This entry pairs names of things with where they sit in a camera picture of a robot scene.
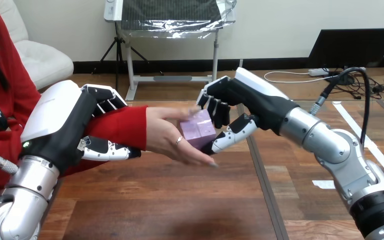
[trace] woman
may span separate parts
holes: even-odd
[[[40,98],[0,16],[0,156],[16,163],[21,152],[23,127]],[[181,140],[177,128],[167,118],[185,119],[188,109],[125,107],[91,120],[85,135],[136,147],[184,164],[217,166],[214,160]],[[65,175],[84,171],[102,162],[82,160]],[[0,170],[0,189],[9,180]]]

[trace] ring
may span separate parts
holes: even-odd
[[[183,139],[183,136],[180,136],[176,141],[176,146],[180,143],[180,141]]]

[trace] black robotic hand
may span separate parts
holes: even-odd
[[[227,126],[225,132],[201,149],[209,155],[244,140],[257,128],[279,135],[282,123],[288,121],[285,116],[299,107],[276,87],[241,67],[234,78],[224,76],[205,85],[196,104],[201,108],[207,106],[216,128]],[[230,106],[239,104],[244,104],[251,115],[244,113],[229,124]]]

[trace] woman's finger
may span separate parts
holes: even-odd
[[[218,167],[212,157],[202,153],[184,139],[178,143],[177,148],[181,156],[190,162],[198,162],[212,167]]]
[[[199,111],[199,107],[156,107],[155,112],[161,119],[187,120],[190,116]]]
[[[202,163],[195,161],[195,160],[190,160],[190,159],[182,159],[180,162],[182,162],[185,165],[189,166],[201,166]]]

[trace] fingernail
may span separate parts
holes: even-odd
[[[211,162],[208,165],[210,165],[213,168],[218,168],[219,167],[219,165],[217,163],[215,163],[215,162]]]

